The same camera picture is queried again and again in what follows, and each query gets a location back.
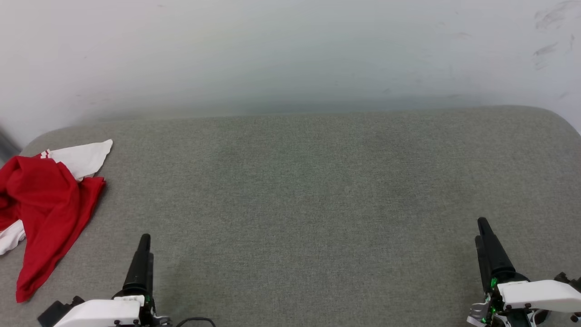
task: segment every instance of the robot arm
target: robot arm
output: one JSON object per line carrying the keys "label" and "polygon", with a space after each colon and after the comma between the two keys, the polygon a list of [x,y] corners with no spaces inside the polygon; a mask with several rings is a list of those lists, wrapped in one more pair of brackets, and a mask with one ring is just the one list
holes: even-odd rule
{"label": "robot arm", "polygon": [[551,311],[574,312],[571,320],[581,317],[581,279],[569,280],[560,273],[554,280],[531,282],[516,272],[486,218],[478,219],[480,235],[476,252],[480,267],[483,303],[472,305],[467,322],[491,326],[534,327],[545,321]]}
{"label": "robot arm", "polygon": [[[42,327],[172,327],[169,317],[159,317],[153,301],[153,253],[149,251],[151,237],[143,234],[133,256],[123,288],[111,300],[84,301],[78,296],[71,304],[54,302],[39,317]],[[188,318],[207,321],[208,318]]]}

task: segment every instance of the gray fabric surface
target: gray fabric surface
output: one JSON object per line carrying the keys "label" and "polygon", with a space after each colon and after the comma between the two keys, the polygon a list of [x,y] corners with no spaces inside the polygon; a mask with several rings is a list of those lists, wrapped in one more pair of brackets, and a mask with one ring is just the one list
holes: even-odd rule
{"label": "gray fabric surface", "polygon": [[0,258],[2,326],[112,296],[142,233],[158,312],[218,327],[465,326],[479,216],[531,279],[581,275],[581,138],[542,109],[113,122],[23,155],[108,138],[101,203],[29,303],[26,244]]}

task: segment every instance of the black cable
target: black cable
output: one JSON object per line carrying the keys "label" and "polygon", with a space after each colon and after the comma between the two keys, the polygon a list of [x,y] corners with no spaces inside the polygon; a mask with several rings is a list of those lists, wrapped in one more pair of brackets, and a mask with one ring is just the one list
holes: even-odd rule
{"label": "black cable", "polygon": [[184,319],[179,324],[177,324],[175,327],[181,327],[183,324],[185,324],[188,321],[207,321],[210,324],[212,324],[212,327],[216,327],[216,324],[214,324],[214,322],[212,321],[212,319],[210,319],[210,318],[204,318],[204,317],[192,317],[192,318]]}

